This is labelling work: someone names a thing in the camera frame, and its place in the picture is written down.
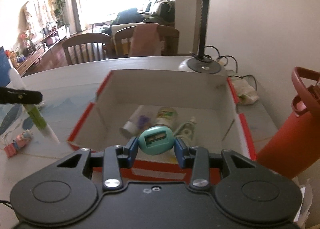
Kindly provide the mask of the green white glue tube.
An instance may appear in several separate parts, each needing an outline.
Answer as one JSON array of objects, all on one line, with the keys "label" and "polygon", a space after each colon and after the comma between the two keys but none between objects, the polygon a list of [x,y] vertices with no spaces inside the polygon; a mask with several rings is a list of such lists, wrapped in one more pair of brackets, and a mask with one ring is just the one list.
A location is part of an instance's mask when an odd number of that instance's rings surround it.
[{"label": "green white glue tube", "polygon": [[[24,84],[22,78],[20,77],[20,74],[18,73],[18,71],[16,69],[12,68],[11,70],[9,70],[9,77],[10,77],[11,83],[14,88],[16,88],[18,90],[22,90],[22,92],[27,91],[25,84]],[[48,125],[46,120],[41,115],[37,105],[38,105],[38,103],[23,104],[29,117],[32,119],[33,123],[35,124],[37,129],[40,131],[40,133],[44,137],[47,137],[48,139],[50,139],[51,141],[53,141],[55,143],[60,143],[59,139],[57,138],[57,136],[55,135],[55,133],[53,132],[51,127]]]}]

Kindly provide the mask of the teal pencil sharpener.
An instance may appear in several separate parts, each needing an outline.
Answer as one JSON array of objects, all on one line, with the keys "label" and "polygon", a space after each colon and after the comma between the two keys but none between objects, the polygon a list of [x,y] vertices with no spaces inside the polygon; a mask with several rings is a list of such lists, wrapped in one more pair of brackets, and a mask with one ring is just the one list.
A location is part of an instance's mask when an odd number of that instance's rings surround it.
[{"label": "teal pencil sharpener", "polygon": [[141,151],[147,155],[160,155],[174,146],[174,135],[166,126],[154,126],[145,130],[138,137]]}]

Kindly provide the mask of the pink blue toy figurine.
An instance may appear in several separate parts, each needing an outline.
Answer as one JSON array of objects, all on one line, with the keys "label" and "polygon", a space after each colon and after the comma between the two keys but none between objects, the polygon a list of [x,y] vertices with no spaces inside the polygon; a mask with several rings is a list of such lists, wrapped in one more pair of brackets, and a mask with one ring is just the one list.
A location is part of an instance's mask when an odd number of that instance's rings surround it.
[{"label": "pink blue toy figurine", "polygon": [[22,150],[26,145],[28,145],[33,139],[32,132],[25,130],[19,134],[10,144],[4,147],[4,151],[7,155],[7,158],[17,155],[20,150]]}]

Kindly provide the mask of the green lid plastic jar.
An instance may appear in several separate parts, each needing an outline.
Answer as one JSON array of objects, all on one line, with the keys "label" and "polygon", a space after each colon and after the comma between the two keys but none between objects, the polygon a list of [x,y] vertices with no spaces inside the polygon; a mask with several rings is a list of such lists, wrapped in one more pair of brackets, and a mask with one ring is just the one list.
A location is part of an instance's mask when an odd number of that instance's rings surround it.
[{"label": "green lid plastic jar", "polygon": [[155,118],[155,126],[166,126],[173,130],[177,122],[178,113],[171,107],[161,107]]}]

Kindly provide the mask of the red white cardboard box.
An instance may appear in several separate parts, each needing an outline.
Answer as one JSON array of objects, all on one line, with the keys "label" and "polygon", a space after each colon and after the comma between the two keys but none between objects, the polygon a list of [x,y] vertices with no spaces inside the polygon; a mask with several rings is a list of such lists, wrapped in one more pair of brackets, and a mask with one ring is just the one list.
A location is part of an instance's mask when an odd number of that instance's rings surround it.
[{"label": "red white cardboard box", "polygon": [[188,146],[211,153],[234,150],[255,159],[245,116],[229,78],[169,70],[112,70],[97,90],[68,143],[74,150],[101,152],[125,145],[144,130],[166,125],[172,131],[187,125]]}]

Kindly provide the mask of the white purple tube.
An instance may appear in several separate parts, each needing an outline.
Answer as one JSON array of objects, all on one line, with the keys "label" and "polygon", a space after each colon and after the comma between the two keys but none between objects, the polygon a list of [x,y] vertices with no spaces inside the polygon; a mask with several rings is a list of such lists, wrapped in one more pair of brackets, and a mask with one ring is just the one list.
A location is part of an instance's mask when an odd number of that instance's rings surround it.
[{"label": "white purple tube", "polygon": [[120,128],[120,133],[125,138],[140,135],[151,126],[152,113],[144,105],[140,105],[127,122]]}]

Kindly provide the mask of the patterned table mat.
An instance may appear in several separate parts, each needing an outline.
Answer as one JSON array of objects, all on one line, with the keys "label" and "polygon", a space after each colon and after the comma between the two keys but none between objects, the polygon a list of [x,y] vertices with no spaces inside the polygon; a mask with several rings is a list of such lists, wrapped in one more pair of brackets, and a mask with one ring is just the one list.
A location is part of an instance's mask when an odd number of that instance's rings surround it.
[{"label": "patterned table mat", "polygon": [[59,143],[44,137],[21,105],[1,106],[1,149],[25,130],[32,141],[21,150],[22,154],[60,159],[72,152],[67,143],[74,126],[87,105],[94,101],[97,85],[78,85],[41,91],[44,103],[41,115],[52,128]]}]

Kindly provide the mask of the wooden tv cabinet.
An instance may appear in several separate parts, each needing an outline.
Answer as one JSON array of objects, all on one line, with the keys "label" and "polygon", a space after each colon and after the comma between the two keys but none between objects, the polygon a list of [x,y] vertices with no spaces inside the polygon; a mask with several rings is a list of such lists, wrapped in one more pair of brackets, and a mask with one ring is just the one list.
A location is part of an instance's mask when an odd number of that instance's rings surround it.
[{"label": "wooden tv cabinet", "polygon": [[44,55],[48,52],[52,52],[52,49],[65,39],[70,37],[69,25],[64,25],[55,30],[49,32],[39,41],[35,42],[29,48],[25,49],[23,53],[17,56],[17,66],[15,69],[20,76],[29,70],[29,68],[39,63]]}]

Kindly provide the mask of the crumpled white cloth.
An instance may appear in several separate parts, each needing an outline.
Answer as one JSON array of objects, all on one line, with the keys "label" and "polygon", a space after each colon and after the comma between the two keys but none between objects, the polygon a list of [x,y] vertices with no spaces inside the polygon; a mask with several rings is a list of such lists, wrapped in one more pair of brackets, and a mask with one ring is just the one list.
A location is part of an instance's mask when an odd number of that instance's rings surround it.
[{"label": "crumpled white cloth", "polygon": [[233,87],[241,105],[253,105],[259,100],[256,90],[244,79],[232,79]]}]

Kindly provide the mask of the wooden dining chair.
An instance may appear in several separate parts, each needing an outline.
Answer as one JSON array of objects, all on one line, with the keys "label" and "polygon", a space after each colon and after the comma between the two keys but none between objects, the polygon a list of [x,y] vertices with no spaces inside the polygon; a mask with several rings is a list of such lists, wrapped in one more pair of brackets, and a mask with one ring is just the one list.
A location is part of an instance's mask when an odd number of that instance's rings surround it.
[{"label": "wooden dining chair", "polygon": [[111,37],[105,33],[84,33],[62,43],[67,64],[107,60],[112,55]]}]

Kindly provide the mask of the red plastic jug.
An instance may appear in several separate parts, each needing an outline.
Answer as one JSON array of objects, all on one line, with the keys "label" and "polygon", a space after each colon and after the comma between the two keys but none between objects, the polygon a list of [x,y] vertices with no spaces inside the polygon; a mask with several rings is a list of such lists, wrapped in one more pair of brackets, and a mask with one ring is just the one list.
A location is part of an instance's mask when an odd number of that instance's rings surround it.
[{"label": "red plastic jug", "polygon": [[257,162],[292,179],[319,160],[319,72],[295,67],[292,113],[259,151]]}]

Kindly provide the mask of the wooden chair with pink cloth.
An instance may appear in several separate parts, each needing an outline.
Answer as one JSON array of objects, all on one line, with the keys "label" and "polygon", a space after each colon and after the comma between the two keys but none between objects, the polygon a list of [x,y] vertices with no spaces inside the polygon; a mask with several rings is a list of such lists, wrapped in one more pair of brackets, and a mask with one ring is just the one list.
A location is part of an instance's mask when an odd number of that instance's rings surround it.
[{"label": "wooden chair with pink cloth", "polygon": [[179,37],[174,27],[139,23],[118,30],[113,39],[119,57],[141,57],[177,55]]}]

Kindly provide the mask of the sofa with clothes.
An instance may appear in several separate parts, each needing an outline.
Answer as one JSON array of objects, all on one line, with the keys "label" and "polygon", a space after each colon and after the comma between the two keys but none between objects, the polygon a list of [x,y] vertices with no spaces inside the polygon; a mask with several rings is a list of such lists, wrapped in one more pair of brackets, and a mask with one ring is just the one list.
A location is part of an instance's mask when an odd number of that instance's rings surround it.
[{"label": "sofa with clothes", "polygon": [[149,0],[144,11],[130,8],[121,11],[110,23],[95,24],[92,31],[112,35],[112,26],[131,23],[158,23],[164,26],[175,26],[175,1],[174,0]]}]

